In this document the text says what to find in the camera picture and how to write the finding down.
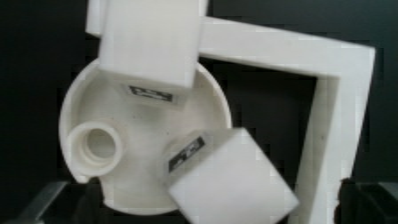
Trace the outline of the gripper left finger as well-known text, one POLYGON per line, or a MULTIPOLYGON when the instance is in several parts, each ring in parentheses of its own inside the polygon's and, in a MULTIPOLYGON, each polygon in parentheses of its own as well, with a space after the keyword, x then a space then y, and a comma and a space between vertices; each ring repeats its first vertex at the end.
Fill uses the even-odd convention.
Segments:
POLYGON ((25 224, 111 224, 100 181, 50 182, 24 210, 25 224))

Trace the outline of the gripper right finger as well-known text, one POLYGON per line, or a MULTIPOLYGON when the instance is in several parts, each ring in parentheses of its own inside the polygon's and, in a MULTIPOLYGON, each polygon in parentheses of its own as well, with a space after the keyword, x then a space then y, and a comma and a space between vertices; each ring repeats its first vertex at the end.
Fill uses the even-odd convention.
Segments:
POLYGON ((398 182, 345 179, 338 201, 336 224, 398 224, 398 182))

